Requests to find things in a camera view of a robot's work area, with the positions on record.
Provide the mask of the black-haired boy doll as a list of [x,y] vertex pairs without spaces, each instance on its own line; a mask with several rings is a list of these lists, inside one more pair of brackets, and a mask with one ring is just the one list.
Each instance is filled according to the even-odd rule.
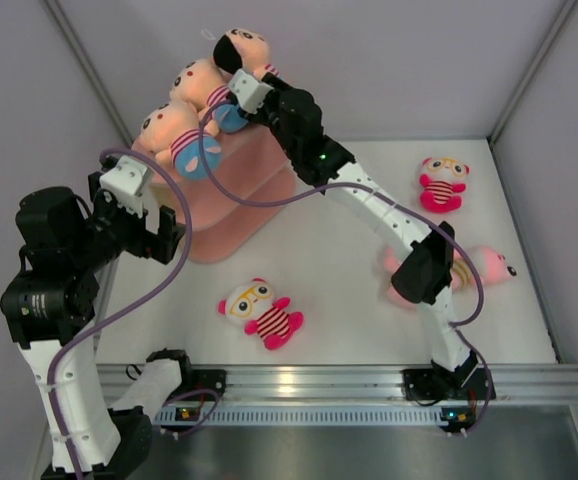
[[281,77],[271,61],[267,40],[257,32],[244,28],[233,28],[225,32],[214,46],[211,60],[220,70],[233,76],[244,69],[258,80],[266,74]]

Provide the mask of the peach pig toy blue shorts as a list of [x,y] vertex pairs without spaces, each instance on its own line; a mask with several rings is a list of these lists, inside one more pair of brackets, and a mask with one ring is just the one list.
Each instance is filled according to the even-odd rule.
[[219,68],[211,60],[203,58],[189,63],[178,73],[169,91],[169,98],[192,105],[199,120],[218,104],[205,125],[205,130],[215,136],[220,132],[236,133],[248,125],[248,121],[238,113],[238,107],[227,103],[229,93]]

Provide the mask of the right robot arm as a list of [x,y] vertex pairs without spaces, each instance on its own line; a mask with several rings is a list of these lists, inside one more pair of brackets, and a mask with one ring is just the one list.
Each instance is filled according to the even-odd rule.
[[418,309],[431,347],[428,384],[433,399],[478,390],[485,402],[494,399],[489,366],[460,330],[478,315],[460,321],[453,306],[451,267],[460,249],[453,228],[435,224],[385,194],[353,154],[325,134],[322,111],[311,93],[271,73],[260,85],[265,95],[255,121],[269,129],[298,178],[355,214],[399,257],[391,284]]

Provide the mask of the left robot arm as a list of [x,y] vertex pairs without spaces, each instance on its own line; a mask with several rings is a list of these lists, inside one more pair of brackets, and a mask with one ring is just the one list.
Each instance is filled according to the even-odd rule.
[[149,454],[152,422],[165,401],[194,390],[185,352],[165,349],[149,355],[138,379],[107,405],[94,359],[97,273],[125,252],[166,264],[184,234],[166,207],[157,231],[147,229],[142,194],[149,179],[132,170],[93,173],[89,213],[63,186],[20,202],[20,269],[0,308],[41,394],[53,441],[48,479],[129,477]]

